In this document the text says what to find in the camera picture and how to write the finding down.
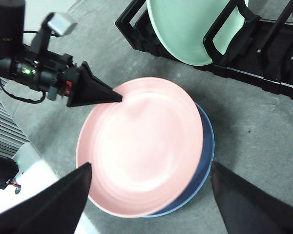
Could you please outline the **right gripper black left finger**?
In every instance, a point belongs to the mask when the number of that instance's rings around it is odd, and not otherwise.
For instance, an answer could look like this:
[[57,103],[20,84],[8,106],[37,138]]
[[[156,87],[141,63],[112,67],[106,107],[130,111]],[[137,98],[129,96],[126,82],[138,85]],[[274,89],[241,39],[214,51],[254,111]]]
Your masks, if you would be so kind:
[[30,199],[0,214],[0,234],[72,234],[92,179],[85,163]]

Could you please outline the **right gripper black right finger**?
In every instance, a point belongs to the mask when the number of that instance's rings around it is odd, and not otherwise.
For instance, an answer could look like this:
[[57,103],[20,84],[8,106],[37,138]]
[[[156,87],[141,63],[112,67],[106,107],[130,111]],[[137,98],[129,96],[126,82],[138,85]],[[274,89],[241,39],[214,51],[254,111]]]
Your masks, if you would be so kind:
[[293,234],[293,207],[213,161],[215,202],[230,234]]

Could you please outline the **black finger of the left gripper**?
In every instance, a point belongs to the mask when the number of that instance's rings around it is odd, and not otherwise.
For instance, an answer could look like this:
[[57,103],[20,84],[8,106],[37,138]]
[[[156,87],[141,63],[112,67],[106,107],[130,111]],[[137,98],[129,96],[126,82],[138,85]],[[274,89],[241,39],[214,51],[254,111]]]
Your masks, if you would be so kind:
[[66,71],[67,107],[121,102],[123,96],[94,76],[86,61]]

